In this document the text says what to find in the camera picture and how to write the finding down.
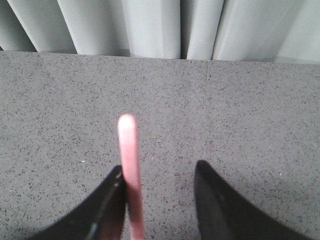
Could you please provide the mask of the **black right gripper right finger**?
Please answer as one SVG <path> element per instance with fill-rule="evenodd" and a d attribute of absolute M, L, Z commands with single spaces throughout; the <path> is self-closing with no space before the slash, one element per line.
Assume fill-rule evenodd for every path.
<path fill-rule="evenodd" d="M 194 196 L 203 240 L 306 240 L 234 190 L 205 160 L 196 163 Z"/>

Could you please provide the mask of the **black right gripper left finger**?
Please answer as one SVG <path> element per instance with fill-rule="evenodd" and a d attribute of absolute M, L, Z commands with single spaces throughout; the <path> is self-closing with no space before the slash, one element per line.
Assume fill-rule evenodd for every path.
<path fill-rule="evenodd" d="M 115 166 L 101 184 L 71 212 L 30 240 L 119 240 L 125 210 L 122 166 Z"/>

